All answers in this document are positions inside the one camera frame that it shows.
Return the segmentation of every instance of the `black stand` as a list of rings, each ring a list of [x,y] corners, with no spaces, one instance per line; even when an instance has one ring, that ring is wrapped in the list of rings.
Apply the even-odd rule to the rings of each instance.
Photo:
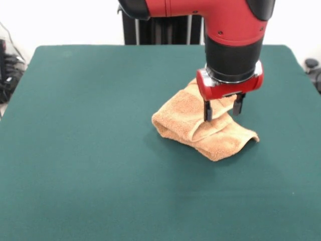
[[[201,40],[201,16],[135,20],[123,11],[125,45],[198,45]]]

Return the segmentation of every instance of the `red robot arm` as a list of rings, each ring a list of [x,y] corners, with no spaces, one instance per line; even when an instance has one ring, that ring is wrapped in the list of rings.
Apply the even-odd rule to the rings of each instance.
[[[206,68],[197,71],[205,102],[205,121],[211,120],[209,100],[237,94],[239,114],[245,93],[263,82],[259,56],[275,0],[119,0],[131,17],[201,15],[206,26]]]

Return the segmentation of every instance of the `black cable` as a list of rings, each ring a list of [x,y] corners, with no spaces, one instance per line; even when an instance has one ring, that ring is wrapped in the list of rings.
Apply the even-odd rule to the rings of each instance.
[[[22,56],[22,54],[20,53],[20,51],[16,48],[16,46],[15,46],[13,40],[12,40],[10,31],[3,25],[2,22],[0,22],[0,26],[8,33],[9,40],[10,40],[10,42],[12,43],[12,45],[13,45],[14,49],[16,50],[16,52],[20,55],[20,57],[21,57],[24,61],[26,61],[26,60],[24,59],[24,57]]]

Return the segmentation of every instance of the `cloth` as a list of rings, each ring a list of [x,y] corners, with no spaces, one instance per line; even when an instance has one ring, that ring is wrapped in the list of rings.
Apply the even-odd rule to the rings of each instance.
[[[168,100],[152,116],[152,123],[164,138],[189,145],[212,161],[238,153],[258,134],[237,124],[227,113],[236,96],[211,100],[213,120],[204,122],[204,102],[196,79]]]

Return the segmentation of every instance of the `table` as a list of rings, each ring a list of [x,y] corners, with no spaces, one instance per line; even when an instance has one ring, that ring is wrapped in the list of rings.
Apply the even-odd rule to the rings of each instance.
[[[320,96],[286,46],[235,121],[259,133],[214,163],[151,116],[202,46],[44,46],[0,124],[0,240],[321,240]]]

